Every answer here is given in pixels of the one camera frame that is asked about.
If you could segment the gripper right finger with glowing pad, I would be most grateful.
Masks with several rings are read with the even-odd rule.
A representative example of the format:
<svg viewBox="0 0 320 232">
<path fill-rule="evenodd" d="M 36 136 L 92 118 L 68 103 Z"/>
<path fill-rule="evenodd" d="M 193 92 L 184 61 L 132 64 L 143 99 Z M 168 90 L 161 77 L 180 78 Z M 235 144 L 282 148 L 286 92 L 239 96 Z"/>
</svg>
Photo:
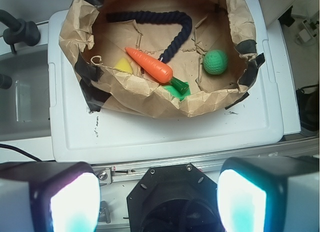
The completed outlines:
<svg viewBox="0 0 320 232">
<path fill-rule="evenodd" d="M 226 231 L 319 231 L 319 172 L 313 156 L 228 158 L 217 184 Z"/>
</svg>

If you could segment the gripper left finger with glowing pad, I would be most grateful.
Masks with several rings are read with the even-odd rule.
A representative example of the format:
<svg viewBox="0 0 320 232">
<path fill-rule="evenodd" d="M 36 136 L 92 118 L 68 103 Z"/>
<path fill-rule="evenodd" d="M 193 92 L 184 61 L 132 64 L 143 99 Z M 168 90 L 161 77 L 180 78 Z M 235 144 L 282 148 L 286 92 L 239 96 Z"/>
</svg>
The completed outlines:
<svg viewBox="0 0 320 232">
<path fill-rule="evenodd" d="M 0 165 L 1 231 L 95 231 L 101 191 L 86 162 Z"/>
</svg>

